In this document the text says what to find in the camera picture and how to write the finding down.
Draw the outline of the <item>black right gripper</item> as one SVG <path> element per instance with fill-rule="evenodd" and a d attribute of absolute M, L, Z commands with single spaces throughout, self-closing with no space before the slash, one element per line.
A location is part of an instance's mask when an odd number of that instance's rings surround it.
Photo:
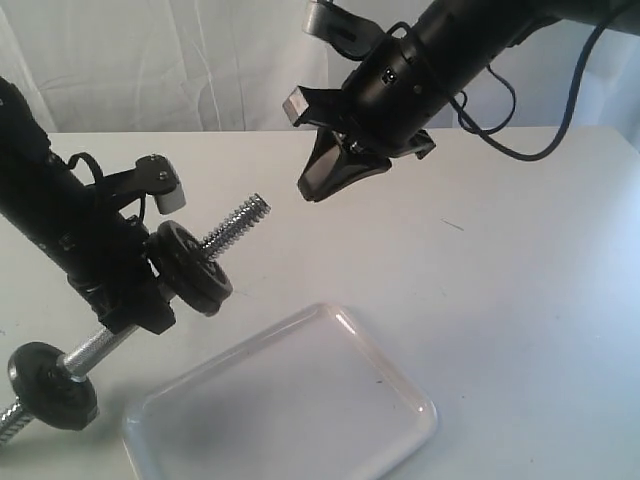
<path fill-rule="evenodd" d="M 424 129 L 398 128 L 392 120 L 346 119 L 347 136 L 327 127 L 317 130 L 309 160 L 297 187 L 308 202 L 318 203 L 351 184 L 387 172 L 390 159 L 426 157 L 434 140 Z"/>

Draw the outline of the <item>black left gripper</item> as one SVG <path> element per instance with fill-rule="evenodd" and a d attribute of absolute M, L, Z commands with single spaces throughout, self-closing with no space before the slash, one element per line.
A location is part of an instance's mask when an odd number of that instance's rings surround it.
<path fill-rule="evenodd" d="M 175 324 L 145 258 L 149 231 L 139 215 L 64 214 L 59 248 L 70 285 L 111 333 L 140 327 L 162 334 Z"/>

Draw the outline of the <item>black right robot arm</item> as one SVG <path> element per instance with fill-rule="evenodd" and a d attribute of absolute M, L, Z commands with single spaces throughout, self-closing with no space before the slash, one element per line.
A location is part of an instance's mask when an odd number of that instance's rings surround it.
<path fill-rule="evenodd" d="M 309 202 L 434 149 L 426 124 L 504 50 L 563 20 L 592 27 L 578 57 L 556 139 L 572 120 L 588 57 L 608 29 L 639 31 L 635 1 L 435 1 L 414 24 L 389 29 L 330 1 L 312 1 L 304 31 L 354 61 L 337 89 L 297 87 L 283 108 L 317 130 L 297 186 Z"/>

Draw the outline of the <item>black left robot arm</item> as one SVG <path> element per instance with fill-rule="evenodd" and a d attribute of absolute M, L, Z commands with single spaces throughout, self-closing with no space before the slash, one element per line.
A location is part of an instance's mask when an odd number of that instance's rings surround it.
<path fill-rule="evenodd" d="M 186 201 L 170 162 L 150 155 L 107 175 L 86 152 L 63 160 L 11 82 L 1 82 L 1 213 L 51 259 L 112 333 L 161 334 L 175 314 L 147 258 L 144 215 L 124 207 L 155 198 L 162 214 Z"/>

